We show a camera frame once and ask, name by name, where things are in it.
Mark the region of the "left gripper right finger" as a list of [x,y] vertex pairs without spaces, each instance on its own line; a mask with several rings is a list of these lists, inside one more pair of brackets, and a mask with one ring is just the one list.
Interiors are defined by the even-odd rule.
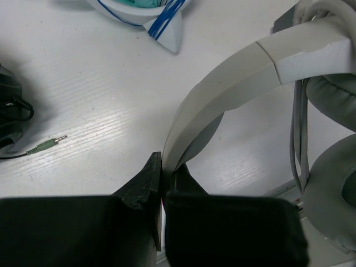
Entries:
[[186,165],[162,176],[171,266],[307,266],[297,208],[272,197],[210,195]]

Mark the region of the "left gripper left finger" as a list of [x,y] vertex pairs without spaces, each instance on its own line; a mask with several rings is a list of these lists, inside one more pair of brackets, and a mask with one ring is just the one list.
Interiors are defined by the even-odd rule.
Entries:
[[1,200],[2,266],[155,266],[161,154],[111,195]]

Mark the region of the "white gaming headphones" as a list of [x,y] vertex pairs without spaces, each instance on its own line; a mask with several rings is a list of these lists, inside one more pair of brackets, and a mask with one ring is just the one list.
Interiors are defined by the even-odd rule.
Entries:
[[355,2],[300,1],[293,25],[260,39],[213,69],[186,96],[162,155],[172,174],[209,143],[226,111],[281,85],[294,84],[290,165],[310,223],[355,251],[355,136],[308,161],[308,104],[355,130]]

